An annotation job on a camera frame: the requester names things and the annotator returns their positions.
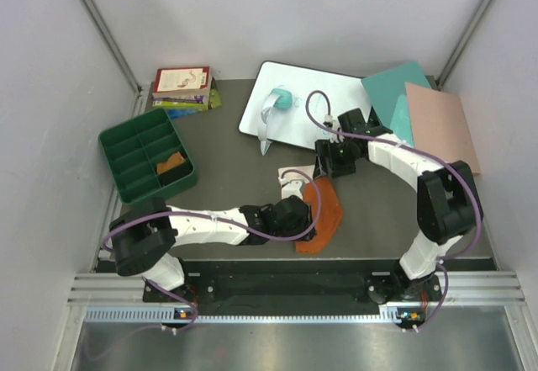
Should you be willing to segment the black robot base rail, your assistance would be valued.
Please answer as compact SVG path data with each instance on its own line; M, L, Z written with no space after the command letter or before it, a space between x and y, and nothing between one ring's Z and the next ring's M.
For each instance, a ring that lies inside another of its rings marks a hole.
M200 315L377 315L403 301L415 309L441 297L439 279L408 282L394 259L186 261L175 294Z

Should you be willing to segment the mustard brown underwear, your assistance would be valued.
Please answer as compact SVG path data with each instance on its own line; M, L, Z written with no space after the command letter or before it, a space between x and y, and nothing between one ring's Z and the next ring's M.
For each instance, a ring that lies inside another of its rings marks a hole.
M187 158L180 151L174 152L165 161L156 164L156 174L161 175L186 162Z

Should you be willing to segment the orange underwear white waistband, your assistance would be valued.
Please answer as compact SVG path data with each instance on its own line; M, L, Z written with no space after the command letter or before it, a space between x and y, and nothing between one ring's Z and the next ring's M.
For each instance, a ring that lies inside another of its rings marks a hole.
M292 179L304 180L308 185L303 190L303 202L310 205L312 217L315 217L319 202L314 187L320 191L321 211L314 227L315 236L310 241L296 241L295 252L313 256L327 247L336 233L344 211L329 176L314 178L314 165L301 167L282 167L277 170L280 185Z

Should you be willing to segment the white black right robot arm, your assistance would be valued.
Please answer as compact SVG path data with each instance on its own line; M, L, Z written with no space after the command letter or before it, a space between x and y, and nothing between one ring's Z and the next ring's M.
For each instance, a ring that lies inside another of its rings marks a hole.
M389 128L365 121L360 109L326 116L329 139L317 140L315 174L333 178L353 174L356 160L389 170L417 193L419 231L393 271L393 292L404 300L419 294L436 264L471 229L481 226L483 209L472 169L464 161L443 162L407 146Z

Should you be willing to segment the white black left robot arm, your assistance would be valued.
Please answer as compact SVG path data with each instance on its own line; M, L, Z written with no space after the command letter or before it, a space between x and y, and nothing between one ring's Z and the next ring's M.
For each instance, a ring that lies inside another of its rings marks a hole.
M150 198L109 225L103 248L114 257L116 274L141 276L156 283L170 299L185 299L190 280L178 258L178 246L225 244L261 246L268 241L309 241L320 207L291 195L275 204L243 205L223 211L185 210Z

